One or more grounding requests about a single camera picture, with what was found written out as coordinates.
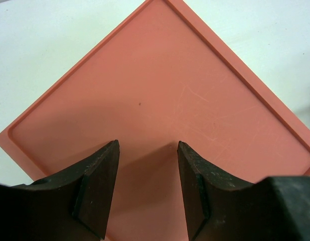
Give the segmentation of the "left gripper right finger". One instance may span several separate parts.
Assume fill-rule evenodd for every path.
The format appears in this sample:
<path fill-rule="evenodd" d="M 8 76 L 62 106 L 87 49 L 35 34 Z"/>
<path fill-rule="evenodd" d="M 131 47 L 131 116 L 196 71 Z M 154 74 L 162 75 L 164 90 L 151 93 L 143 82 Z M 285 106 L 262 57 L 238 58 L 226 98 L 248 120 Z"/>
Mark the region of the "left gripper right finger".
<path fill-rule="evenodd" d="M 178 143 L 189 240 L 310 240 L 310 176 L 242 180 Z"/>

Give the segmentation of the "orange drawer box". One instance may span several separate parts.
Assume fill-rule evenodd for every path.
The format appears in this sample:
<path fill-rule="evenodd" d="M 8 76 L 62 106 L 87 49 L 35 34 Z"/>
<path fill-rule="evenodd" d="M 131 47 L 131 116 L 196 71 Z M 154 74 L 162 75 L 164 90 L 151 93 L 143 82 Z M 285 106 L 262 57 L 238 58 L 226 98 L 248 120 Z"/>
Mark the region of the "orange drawer box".
<path fill-rule="evenodd" d="M 113 140 L 107 240 L 188 239 L 179 141 L 250 182 L 310 175 L 310 130 L 183 1 L 145 1 L 0 133 L 33 180 Z"/>

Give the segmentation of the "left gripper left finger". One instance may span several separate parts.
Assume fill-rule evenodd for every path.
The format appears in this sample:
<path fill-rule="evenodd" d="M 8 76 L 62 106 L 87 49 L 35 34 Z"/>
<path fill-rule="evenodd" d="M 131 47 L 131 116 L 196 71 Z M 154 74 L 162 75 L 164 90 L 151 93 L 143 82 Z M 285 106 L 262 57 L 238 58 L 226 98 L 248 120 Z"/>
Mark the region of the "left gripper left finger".
<path fill-rule="evenodd" d="M 103 240 L 119 142 L 32 184 L 0 184 L 0 240 Z"/>

